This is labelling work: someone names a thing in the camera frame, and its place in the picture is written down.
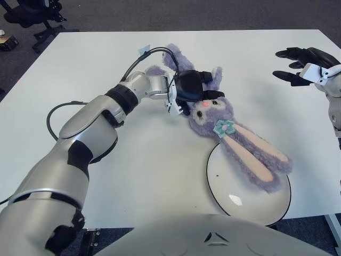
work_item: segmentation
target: plate rim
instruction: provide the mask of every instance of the plate rim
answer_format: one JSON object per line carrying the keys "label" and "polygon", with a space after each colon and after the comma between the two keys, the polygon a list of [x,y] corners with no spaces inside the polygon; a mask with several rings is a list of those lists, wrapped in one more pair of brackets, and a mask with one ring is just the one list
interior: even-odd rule
{"label": "plate rim", "polygon": [[[209,191],[211,192],[211,195],[213,196],[214,201],[218,204],[218,206],[220,207],[220,209],[223,210],[224,213],[226,213],[228,216],[233,217],[232,215],[229,215],[229,213],[228,213],[225,209],[222,208],[222,206],[220,205],[220,203],[218,202],[218,200],[215,198],[215,196],[214,196],[214,194],[213,194],[213,192],[212,192],[212,190],[211,190],[211,186],[210,186],[210,184],[209,184],[209,181],[208,181],[208,161],[209,161],[209,158],[211,157],[211,154],[212,154],[212,152],[214,151],[214,149],[215,149],[217,146],[219,146],[219,145],[220,145],[220,143],[218,143],[217,145],[215,145],[214,148],[211,150],[211,152],[210,152],[209,155],[208,155],[207,163],[206,163],[206,180],[207,180],[207,184],[208,184]],[[282,216],[279,220],[277,220],[277,221],[275,221],[274,223],[271,223],[271,224],[269,224],[269,225],[265,225],[266,227],[270,227],[270,226],[272,226],[272,225],[275,225],[278,221],[282,220],[283,217],[287,214],[287,212],[288,212],[288,210],[289,210],[289,208],[290,208],[290,204],[291,204],[291,184],[290,184],[289,176],[286,175],[286,177],[287,177],[288,182],[289,182],[289,191],[290,191],[290,197],[289,197],[289,204],[288,204],[288,207],[287,207],[285,213],[283,214],[283,216]]]}

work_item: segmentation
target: metal bracket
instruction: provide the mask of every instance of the metal bracket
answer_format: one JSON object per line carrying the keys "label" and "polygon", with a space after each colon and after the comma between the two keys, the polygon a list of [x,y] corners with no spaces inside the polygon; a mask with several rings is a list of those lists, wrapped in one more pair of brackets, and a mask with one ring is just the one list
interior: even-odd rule
{"label": "metal bracket", "polygon": [[98,246],[100,228],[88,228],[83,235],[78,256],[92,256],[94,247]]}
{"label": "metal bracket", "polygon": [[183,112],[183,110],[176,103],[175,81],[174,79],[171,78],[170,73],[168,73],[167,76],[168,76],[168,81],[172,83],[169,85],[169,99],[168,99],[168,102],[167,101],[165,102],[165,106],[169,108],[169,113],[171,114],[171,116],[175,117],[175,116],[180,115]]}
{"label": "metal bracket", "polygon": [[340,71],[341,65],[336,65],[327,69],[312,63],[308,63],[302,69],[302,72],[299,74],[299,76],[310,82],[324,86],[331,76],[339,73]]}
{"label": "metal bracket", "polygon": [[341,225],[335,214],[325,215],[324,217],[326,218],[326,221],[337,244],[335,251],[337,255],[341,256]]}

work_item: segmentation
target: white table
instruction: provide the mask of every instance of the white table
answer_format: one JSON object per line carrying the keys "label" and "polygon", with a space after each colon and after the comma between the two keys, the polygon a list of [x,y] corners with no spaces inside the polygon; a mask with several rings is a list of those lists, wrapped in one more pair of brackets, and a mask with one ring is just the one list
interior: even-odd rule
{"label": "white table", "polygon": [[[290,87],[272,76],[289,70],[275,57],[287,47],[340,49],[318,30],[118,32],[60,34],[0,103],[0,198],[12,194],[54,145],[48,111],[70,100],[90,101],[114,87],[151,44],[177,44],[198,70],[223,67],[221,90],[236,118],[295,162],[285,218],[341,212],[341,154],[328,118],[328,101],[314,86]],[[161,65],[153,55],[137,70]],[[52,117],[58,131],[79,107]],[[86,227],[135,227],[169,213],[222,213],[205,177],[213,140],[197,136],[162,101],[144,100],[118,129],[118,144],[90,166]]]}

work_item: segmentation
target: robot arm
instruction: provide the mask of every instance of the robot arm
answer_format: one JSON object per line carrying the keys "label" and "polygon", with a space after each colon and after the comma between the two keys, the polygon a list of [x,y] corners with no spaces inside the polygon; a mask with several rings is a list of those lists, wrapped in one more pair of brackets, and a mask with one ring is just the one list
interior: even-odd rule
{"label": "robot arm", "polygon": [[329,100],[329,118],[341,149],[341,63],[333,56],[315,49],[287,48],[276,53],[277,57],[296,60],[290,68],[303,70],[292,74],[274,71],[279,79],[291,82],[292,86],[304,86],[314,83],[316,88],[326,94]]}
{"label": "robot arm", "polygon": [[176,98],[168,92],[168,81],[167,76],[133,73],[64,125],[55,146],[31,169],[0,214],[2,255],[59,255],[75,239],[84,225],[81,210],[89,163],[110,153],[118,139],[115,128],[142,98]]}

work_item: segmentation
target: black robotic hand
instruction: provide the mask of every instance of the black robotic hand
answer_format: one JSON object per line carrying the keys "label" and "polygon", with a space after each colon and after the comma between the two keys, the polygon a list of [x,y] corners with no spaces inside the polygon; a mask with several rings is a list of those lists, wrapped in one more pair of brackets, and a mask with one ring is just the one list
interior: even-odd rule
{"label": "black robotic hand", "polygon": [[[289,65],[290,68],[294,69],[304,68],[307,63],[316,64],[323,68],[330,68],[340,64],[340,62],[330,54],[313,47],[308,49],[301,49],[298,47],[287,48],[284,51],[277,52],[276,56],[280,58],[287,58],[289,60],[296,60]],[[295,75],[284,71],[274,71],[272,74],[279,79],[290,82],[291,86],[304,86],[311,84],[310,81],[301,78],[299,73],[296,73]]]}

